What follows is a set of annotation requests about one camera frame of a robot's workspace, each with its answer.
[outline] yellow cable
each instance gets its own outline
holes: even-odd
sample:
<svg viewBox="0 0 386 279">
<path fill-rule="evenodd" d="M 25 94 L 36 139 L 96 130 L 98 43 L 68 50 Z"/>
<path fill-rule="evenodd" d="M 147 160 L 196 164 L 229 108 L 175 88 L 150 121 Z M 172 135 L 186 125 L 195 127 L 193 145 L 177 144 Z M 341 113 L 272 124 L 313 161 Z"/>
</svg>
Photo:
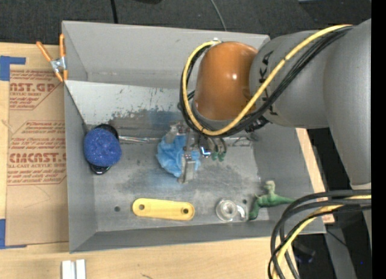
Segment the yellow cable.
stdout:
<svg viewBox="0 0 386 279">
<path fill-rule="evenodd" d="M 261 94 L 264 92 L 264 90 L 271 83 L 272 79 L 276 76 L 276 74 L 284 66 L 286 61 L 288 61 L 291 57 L 293 57 L 296 53 L 298 53 L 306 45 L 310 44 L 313 40 L 315 40 L 315 39 L 317 39 L 317 38 L 319 38 L 319 37 L 321 37 L 321 36 L 323 36 L 323 35 L 325 35 L 327 33 L 330 33 L 332 31 L 335 31 L 335 30 L 338 30 L 340 28 L 347 27 L 347 26 L 350 26 L 350 25 L 348 25 L 348 24 L 347 25 L 346 24 L 345 25 L 336 25 L 336 26 L 332 26 L 332 27 L 329 27 L 329 28 L 325 28 L 325 29 L 323 29 L 321 31 L 318 31 L 318 32 L 314 33 L 313 35 L 309 36 L 307 39 L 305 39 L 304 41 L 299 43 L 271 71 L 271 73 L 268 75 L 267 79 L 260 85 L 258 91 L 251 98 L 251 100 L 249 100 L 249 102 L 244 107 L 244 109 L 240 112 L 240 114 L 237 115 L 237 117 L 233 121 L 231 121 L 230 124 L 228 124 L 227 126 L 225 126 L 222 129 L 215 130 L 215 131 L 208 130 L 208 129 L 204 128 L 204 126 L 202 126 L 199 123 L 199 121 L 195 118 L 195 116 L 193 115 L 193 112 L 192 112 L 192 110 L 191 110 L 191 108 L 189 106 L 188 94 L 187 94 L 187 90 L 186 90 L 186 77 L 187 77 L 187 74 L 188 74 L 189 65 L 190 65 L 194 55 L 198 52 L 198 50 L 200 50 L 204 46 L 210 46 L 210 45 L 213 45 L 214 43 L 218 43 L 218 42 L 211 41 L 211 42 L 206 42 L 206 43 L 202 44 L 196 50 L 194 50 L 194 52 L 189 56 L 188 61 L 185 64 L 185 68 L 183 70 L 183 74 L 182 74 L 182 80 L 183 80 L 183 83 L 182 83 L 182 87 L 183 87 L 182 88 L 183 100 L 184 100 L 184 103 L 185 103 L 186 112 L 188 113 L 188 116 L 189 116 L 190 120 L 193 122 L 193 124 L 200 131 L 202 131 L 202 133 L 204 133 L 204 134 L 206 134 L 208 136 L 217 136 L 217 135 L 226 133 L 227 131 L 232 129 L 235 125 L 237 125 L 237 123 L 249 112 L 249 110 L 252 108 L 252 106 L 255 104 L 255 102 L 258 100 L 258 98 L 261 96 Z"/>
<path fill-rule="evenodd" d="M 371 199 L 372 196 L 371 195 L 355 195 L 355 196 L 351 196 L 347 199 Z M 331 205 L 331 206 L 323 206 L 323 207 L 320 207 L 319 209 L 317 209 L 316 211 L 312 212 L 310 215 L 308 215 L 308 217 L 311 217 L 313 215 L 317 215 L 317 214 L 320 214 L 320 213 L 326 213 L 326 212 L 330 212 L 334 209 L 337 209 L 339 207 L 342 207 L 343 204 L 340 204 L 340 205 Z M 314 218 L 310 218 L 308 219 L 307 221 L 304 221 L 304 223 L 302 225 L 299 226 L 299 228 L 294 232 L 294 234 L 286 240 L 286 242 L 284 243 L 283 247 L 281 247 L 281 249 L 279 250 L 279 252 L 277 253 L 277 263 L 280 264 L 281 261 L 283 260 L 283 256 L 284 254 L 286 253 L 286 251 L 288 250 L 288 248 L 290 247 L 290 245 L 292 244 L 292 242 L 294 241 L 294 239 L 299 235 L 299 233 L 301 231 L 303 231 L 303 229 L 309 225 L 312 221 L 314 221 L 317 217 L 314 217 Z M 279 275 L 277 274 L 276 270 L 273 269 L 273 276 L 272 276 L 274 279 L 277 279 L 279 278 Z"/>
</svg>

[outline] hole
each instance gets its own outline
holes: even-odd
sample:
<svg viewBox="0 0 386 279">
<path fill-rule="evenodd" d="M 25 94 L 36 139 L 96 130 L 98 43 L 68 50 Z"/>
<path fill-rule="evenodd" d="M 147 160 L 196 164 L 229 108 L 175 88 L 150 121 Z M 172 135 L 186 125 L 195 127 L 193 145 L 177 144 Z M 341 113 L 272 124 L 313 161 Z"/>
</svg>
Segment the hole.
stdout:
<svg viewBox="0 0 386 279">
<path fill-rule="evenodd" d="M 232 205 L 226 204 L 226 205 L 224 206 L 224 211 L 225 211 L 225 213 L 227 213 L 228 215 L 231 215 L 231 214 L 233 214 L 234 209 L 233 209 Z"/>
</svg>

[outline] cardboard box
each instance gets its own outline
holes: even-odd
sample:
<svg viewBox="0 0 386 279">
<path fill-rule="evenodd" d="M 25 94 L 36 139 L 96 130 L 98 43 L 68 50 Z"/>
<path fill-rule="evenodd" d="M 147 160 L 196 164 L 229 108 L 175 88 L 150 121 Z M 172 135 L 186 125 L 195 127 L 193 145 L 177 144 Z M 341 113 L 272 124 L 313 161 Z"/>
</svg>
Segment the cardboard box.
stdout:
<svg viewBox="0 0 386 279">
<path fill-rule="evenodd" d="M 10 70 L 5 244 L 67 241 L 63 84 L 36 45 L 2 43 L 0 54 L 27 59 Z"/>
</svg>

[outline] wooden table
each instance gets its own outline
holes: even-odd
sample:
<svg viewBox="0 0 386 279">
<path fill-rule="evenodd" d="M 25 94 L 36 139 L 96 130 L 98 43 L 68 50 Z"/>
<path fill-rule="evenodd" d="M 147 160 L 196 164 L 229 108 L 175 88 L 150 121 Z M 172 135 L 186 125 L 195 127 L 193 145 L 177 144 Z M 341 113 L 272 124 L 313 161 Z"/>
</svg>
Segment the wooden table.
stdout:
<svg viewBox="0 0 386 279">
<path fill-rule="evenodd" d="M 12 56 L 26 45 L 0 43 L 0 55 Z M 7 115 L 5 107 L 1 116 Z M 2 120 L 0 129 L 8 130 Z M 307 132 L 297 134 L 316 192 L 324 191 L 317 162 Z M 7 162 L 7 148 L 2 147 L 0 160 Z M 0 175 L 0 218 L 4 217 L 6 175 Z M 64 260 L 86 259 L 88 279 L 96 278 L 268 278 L 270 238 L 231 240 L 226 242 L 133 248 L 111 251 L 68 253 L 68 243 L 28 245 L 0 251 L 1 278 L 60 278 Z"/>
</svg>

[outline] white object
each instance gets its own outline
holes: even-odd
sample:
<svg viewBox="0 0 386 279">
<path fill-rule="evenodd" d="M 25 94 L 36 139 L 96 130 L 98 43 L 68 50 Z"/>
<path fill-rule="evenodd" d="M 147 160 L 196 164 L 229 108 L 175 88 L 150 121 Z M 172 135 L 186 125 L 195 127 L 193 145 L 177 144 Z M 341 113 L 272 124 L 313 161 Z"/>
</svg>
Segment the white object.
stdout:
<svg viewBox="0 0 386 279">
<path fill-rule="evenodd" d="M 86 279 L 86 261 L 62 261 L 62 279 Z"/>
</svg>

